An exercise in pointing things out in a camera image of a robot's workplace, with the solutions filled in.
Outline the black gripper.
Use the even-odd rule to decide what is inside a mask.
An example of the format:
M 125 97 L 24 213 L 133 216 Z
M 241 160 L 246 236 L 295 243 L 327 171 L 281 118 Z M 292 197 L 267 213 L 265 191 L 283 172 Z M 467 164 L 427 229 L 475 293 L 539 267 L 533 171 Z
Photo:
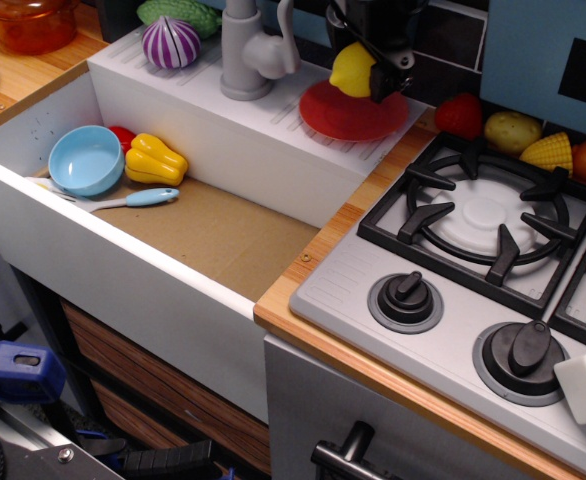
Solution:
M 409 69 L 415 60 L 409 24 L 427 5 L 427 1 L 411 0 L 328 3 L 326 29 L 333 53 L 338 55 L 360 42 L 378 62 L 370 70 L 370 98 L 373 102 L 380 104 L 412 84 L 413 75 Z

